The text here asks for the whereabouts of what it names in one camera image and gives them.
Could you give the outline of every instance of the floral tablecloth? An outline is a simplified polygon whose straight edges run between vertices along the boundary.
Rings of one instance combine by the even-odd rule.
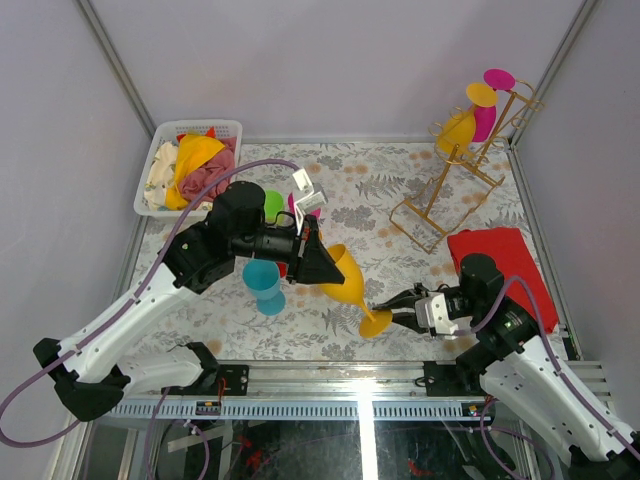
[[[342,143],[244,145],[241,163],[284,158],[304,166],[322,184],[329,205],[320,226],[323,243],[344,243],[366,279],[369,304],[388,300],[415,282],[437,287],[457,284],[446,241],[427,255],[389,221],[389,212],[407,195],[417,194],[425,182],[444,168],[432,144]],[[487,202],[469,216],[461,229],[518,227],[536,258],[529,225],[505,152],[493,149],[485,171],[504,175]],[[286,196],[293,188],[284,167],[260,167],[238,176]],[[482,199],[486,185],[459,166],[446,178],[432,218],[445,228],[458,223]],[[426,240],[434,231],[399,211],[398,222]],[[170,226],[150,220],[136,264],[136,276],[148,268],[168,236]],[[202,341],[226,360],[447,360],[473,345],[471,338],[430,339],[391,325],[373,339],[358,334],[362,312],[325,297],[316,286],[288,285],[284,311],[273,317],[259,314],[255,300],[241,279],[246,259],[238,258],[235,272],[213,285],[193,305],[169,315],[130,352],[159,353],[176,344]],[[557,335],[552,341],[564,354]]]

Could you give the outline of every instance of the yellow goblet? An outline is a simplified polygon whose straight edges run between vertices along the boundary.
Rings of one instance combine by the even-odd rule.
[[[365,316],[360,322],[360,335],[362,337],[371,338],[381,334],[391,325],[393,313],[391,310],[371,312],[367,308],[367,304],[364,303],[364,278],[360,267],[349,253],[349,250],[347,250],[347,247],[338,244],[329,247],[327,251],[333,261],[336,262],[338,270],[344,275],[344,283],[342,285],[323,283],[320,288],[329,298],[340,303],[357,305],[364,311]]]

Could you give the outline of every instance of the pink cloth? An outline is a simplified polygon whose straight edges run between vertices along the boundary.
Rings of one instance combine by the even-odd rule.
[[[236,166],[234,158],[234,152],[236,150],[236,137],[233,138],[219,138],[224,145],[225,149],[218,152],[211,160],[201,166],[199,169],[194,170],[187,175],[180,185],[178,190],[180,195],[189,202],[196,198],[196,196],[205,188],[210,185],[220,175],[232,170]],[[212,202],[216,196],[224,192],[231,183],[231,179],[225,180],[220,183],[216,188],[207,193],[202,199],[203,202]]]

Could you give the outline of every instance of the yellow cloth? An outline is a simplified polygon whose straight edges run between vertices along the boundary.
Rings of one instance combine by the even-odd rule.
[[[178,190],[180,182],[191,172],[211,160],[223,148],[225,148],[224,144],[220,140],[204,135],[188,133],[180,140],[173,186],[167,190],[166,205],[168,208],[183,210],[189,205],[189,202],[182,198]]]

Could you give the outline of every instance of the green cup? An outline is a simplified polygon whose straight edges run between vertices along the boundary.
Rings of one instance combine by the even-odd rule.
[[[264,200],[264,216],[267,223],[274,223],[276,221],[276,216],[278,212],[284,211],[284,198],[280,195],[280,192],[276,192],[275,190],[265,190],[265,200]],[[284,220],[284,216],[281,215],[278,219],[279,222]]]

